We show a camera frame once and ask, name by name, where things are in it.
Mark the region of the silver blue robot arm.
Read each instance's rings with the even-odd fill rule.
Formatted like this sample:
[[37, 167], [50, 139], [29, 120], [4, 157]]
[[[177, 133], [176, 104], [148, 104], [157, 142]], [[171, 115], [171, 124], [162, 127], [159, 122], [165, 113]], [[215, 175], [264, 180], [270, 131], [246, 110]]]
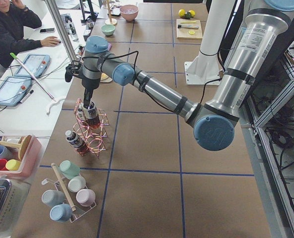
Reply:
[[265, 62], [276, 38], [286, 32], [294, 19], [294, 0], [252, 0], [244, 17], [240, 40], [233, 44], [230, 61], [214, 97], [194, 103], [135, 64], [124, 62], [108, 50], [100, 36], [88, 38], [81, 72], [89, 102], [105, 73], [119, 85], [132, 84], [156, 103], [181, 116], [193, 128], [197, 143], [209, 151], [228, 147], [234, 139], [239, 108]]

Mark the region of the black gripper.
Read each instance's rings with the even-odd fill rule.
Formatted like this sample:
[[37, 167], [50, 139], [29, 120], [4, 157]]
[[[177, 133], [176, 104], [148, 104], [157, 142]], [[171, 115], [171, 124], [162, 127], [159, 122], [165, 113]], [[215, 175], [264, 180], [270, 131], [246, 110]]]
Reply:
[[88, 107], [91, 104], [93, 90], [99, 87], [100, 78], [90, 79], [90, 78], [84, 77], [81, 83], [82, 83], [82, 86], [84, 87], [83, 105], [84, 107]]

